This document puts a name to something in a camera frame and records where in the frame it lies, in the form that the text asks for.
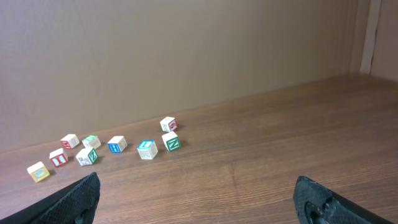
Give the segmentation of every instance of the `toy block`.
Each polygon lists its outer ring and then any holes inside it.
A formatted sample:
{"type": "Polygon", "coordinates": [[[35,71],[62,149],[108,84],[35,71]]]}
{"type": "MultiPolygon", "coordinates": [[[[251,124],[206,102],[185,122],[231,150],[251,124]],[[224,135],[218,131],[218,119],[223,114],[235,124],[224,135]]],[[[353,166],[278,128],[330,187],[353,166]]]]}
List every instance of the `toy block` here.
{"type": "Polygon", "coordinates": [[[77,146],[80,143],[76,134],[68,134],[67,136],[61,139],[61,142],[65,149],[73,149],[75,146],[77,146]]]}
{"type": "Polygon", "coordinates": [[[58,167],[68,162],[68,154],[63,148],[60,148],[50,153],[50,160],[55,167],[58,167]]]}
{"type": "Polygon", "coordinates": [[[109,150],[113,153],[122,153],[127,147],[127,142],[124,136],[114,136],[108,141],[109,150]]]}
{"type": "Polygon", "coordinates": [[[98,136],[93,135],[93,134],[91,136],[88,136],[84,140],[82,140],[82,142],[85,147],[93,147],[94,149],[97,149],[101,145],[101,142],[98,139],[98,136]]]}
{"type": "Polygon", "coordinates": [[[141,159],[153,159],[157,154],[154,140],[143,140],[137,148],[141,159]]]}
{"type": "Polygon", "coordinates": [[[161,122],[162,130],[165,132],[171,132],[177,130],[177,122],[175,122],[175,118],[165,117],[161,122]]]}
{"type": "Polygon", "coordinates": [[[162,139],[163,139],[164,145],[166,146],[167,150],[169,150],[169,151],[173,151],[173,150],[181,148],[180,139],[178,138],[177,134],[174,131],[162,135],[162,139]]]}
{"type": "Polygon", "coordinates": [[[81,166],[92,165],[97,161],[98,154],[93,147],[87,147],[76,155],[76,159],[79,161],[81,166]]]}
{"type": "Polygon", "coordinates": [[[27,169],[27,172],[35,180],[36,183],[44,180],[45,178],[47,178],[50,175],[49,171],[47,170],[47,168],[45,168],[45,166],[42,162],[38,162],[38,163],[30,166],[27,169]]]}

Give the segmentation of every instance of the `wooden block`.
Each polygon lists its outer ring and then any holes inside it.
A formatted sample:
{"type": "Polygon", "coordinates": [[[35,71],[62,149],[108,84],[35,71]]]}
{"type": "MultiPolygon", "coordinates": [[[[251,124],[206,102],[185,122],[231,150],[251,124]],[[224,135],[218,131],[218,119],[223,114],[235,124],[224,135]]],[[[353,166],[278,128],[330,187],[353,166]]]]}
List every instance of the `wooden block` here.
{"type": "Polygon", "coordinates": [[[75,146],[77,146],[80,143],[76,134],[68,134],[67,136],[61,139],[61,142],[65,149],[73,149],[75,146]]]}
{"type": "Polygon", "coordinates": [[[137,148],[141,159],[153,159],[157,154],[154,140],[143,140],[137,148]]]}
{"type": "Polygon", "coordinates": [[[113,153],[122,153],[127,147],[127,142],[124,136],[114,136],[108,142],[109,150],[113,153]]]}
{"type": "Polygon", "coordinates": [[[50,153],[50,160],[55,167],[58,167],[68,162],[68,154],[63,148],[60,148],[50,153]]]}
{"type": "Polygon", "coordinates": [[[27,172],[35,180],[36,183],[46,179],[50,175],[49,171],[47,170],[47,168],[45,168],[42,162],[38,162],[30,166],[27,169],[27,172]]]}
{"type": "Polygon", "coordinates": [[[162,135],[162,139],[164,145],[166,146],[166,149],[169,151],[181,148],[180,139],[178,138],[177,134],[174,131],[162,135]]]}
{"type": "Polygon", "coordinates": [[[88,148],[88,147],[93,147],[94,149],[97,149],[98,147],[100,147],[101,142],[98,139],[98,136],[96,135],[91,135],[88,136],[87,138],[85,138],[84,140],[82,140],[83,145],[88,148]]]}
{"type": "Polygon", "coordinates": [[[165,117],[161,122],[160,125],[163,131],[171,132],[177,130],[177,122],[175,118],[172,117],[165,117]]]}
{"type": "Polygon", "coordinates": [[[76,155],[77,161],[81,166],[87,166],[94,164],[98,159],[98,154],[93,147],[87,147],[76,155]]]}

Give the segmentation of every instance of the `alphabet block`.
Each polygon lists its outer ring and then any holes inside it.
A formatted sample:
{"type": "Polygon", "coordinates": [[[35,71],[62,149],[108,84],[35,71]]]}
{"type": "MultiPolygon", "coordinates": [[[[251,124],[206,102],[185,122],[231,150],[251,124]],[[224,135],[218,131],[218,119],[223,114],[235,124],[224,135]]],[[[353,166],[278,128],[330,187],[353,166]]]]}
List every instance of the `alphabet block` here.
{"type": "Polygon", "coordinates": [[[153,159],[157,154],[154,140],[143,140],[137,148],[141,159],[153,159]]]}
{"type": "Polygon", "coordinates": [[[162,130],[165,132],[171,132],[177,130],[177,122],[175,122],[175,118],[165,117],[161,122],[162,130]]]}
{"type": "Polygon", "coordinates": [[[79,161],[81,166],[87,166],[94,164],[98,159],[98,154],[93,147],[88,147],[82,149],[76,155],[77,161],[79,161]]]}
{"type": "Polygon", "coordinates": [[[93,147],[94,149],[97,149],[98,147],[100,147],[101,142],[98,139],[98,136],[92,134],[91,136],[88,136],[87,138],[85,138],[83,141],[83,145],[88,148],[88,147],[93,147]]]}
{"type": "Polygon", "coordinates": [[[169,150],[169,151],[173,151],[173,150],[181,148],[180,139],[178,138],[177,134],[174,131],[162,135],[162,139],[163,139],[164,145],[166,146],[167,150],[169,150]]]}
{"type": "Polygon", "coordinates": [[[108,142],[109,150],[113,153],[122,153],[123,150],[127,147],[127,142],[124,136],[114,136],[108,142]]]}
{"type": "Polygon", "coordinates": [[[76,134],[68,134],[67,136],[61,139],[61,142],[65,147],[65,149],[73,149],[75,146],[77,146],[80,143],[76,134]]]}
{"type": "Polygon", "coordinates": [[[55,167],[58,167],[68,162],[68,154],[63,148],[60,148],[50,153],[50,160],[55,167]]]}
{"type": "Polygon", "coordinates": [[[42,162],[38,162],[30,166],[27,169],[27,172],[30,174],[30,176],[33,178],[33,180],[36,183],[46,179],[50,175],[49,171],[47,170],[47,168],[45,168],[42,162]]]}

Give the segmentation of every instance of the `wall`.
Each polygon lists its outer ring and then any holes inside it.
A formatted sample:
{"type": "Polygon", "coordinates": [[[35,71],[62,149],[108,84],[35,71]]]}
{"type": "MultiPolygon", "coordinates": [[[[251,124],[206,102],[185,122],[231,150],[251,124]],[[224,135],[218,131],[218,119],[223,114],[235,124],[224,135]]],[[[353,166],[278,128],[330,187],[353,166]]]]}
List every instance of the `wall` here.
{"type": "Polygon", "coordinates": [[[357,5],[0,1],[1,149],[346,74],[357,5]]]}
{"type": "Polygon", "coordinates": [[[398,81],[398,1],[382,0],[371,75],[398,81]]]}

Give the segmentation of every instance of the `white block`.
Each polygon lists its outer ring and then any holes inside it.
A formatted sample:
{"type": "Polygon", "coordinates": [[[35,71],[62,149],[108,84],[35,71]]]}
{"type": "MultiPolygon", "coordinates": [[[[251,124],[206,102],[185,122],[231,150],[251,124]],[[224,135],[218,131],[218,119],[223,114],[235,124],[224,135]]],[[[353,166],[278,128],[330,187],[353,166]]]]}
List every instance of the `white block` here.
{"type": "Polygon", "coordinates": [[[141,159],[153,159],[157,154],[157,147],[154,140],[143,140],[137,150],[141,159]]]}
{"type": "Polygon", "coordinates": [[[73,149],[75,146],[77,146],[80,143],[76,134],[68,134],[67,136],[61,139],[61,142],[65,147],[65,149],[73,149]]]}
{"type": "Polygon", "coordinates": [[[175,118],[172,117],[165,117],[160,122],[160,125],[162,127],[162,130],[165,132],[171,132],[177,130],[177,122],[175,121],[175,118]]]}
{"type": "Polygon", "coordinates": [[[166,149],[169,151],[181,148],[180,139],[174,131],[162,135],[162,139],[166,149]]]}
{"type": "Polygon", "coordinates": [[[55,167],[58,167],[68,162],[68,154],[63,148],[60,148],[50,153],[50,160],[55,167]]]}
{"type": "Polygon", "coordinates": [[[127,142],[124,136],[114,136],[108,141],[109,150],[113,153],[122,153],[127,147],[127,142]]]}
{"type": "Polygon", "coordinates": [[[27,169],[27,172],[35,180],[36,183],[47,178],[50,172],[45,168],[43,162],[38,162],[27,169]]]}
{"type": "Polygon", "coordinates": [[[82,140],[83,145],[88,148],[88,147],[93,147],[94,149],[97,149],[98,147],[100,147],[101,142],[98,139],[98,136],[92,134],[90,136],[88,136],[87,138],[85,138],[84,140],[82,140]]]}
{"type": "Polygon", "coordinates": [[[82,149],[76,155],[77,161],[79,161],[81,166],[92,165],[98,159],[98,154],[93,147],[88,147],[82,149]]]}

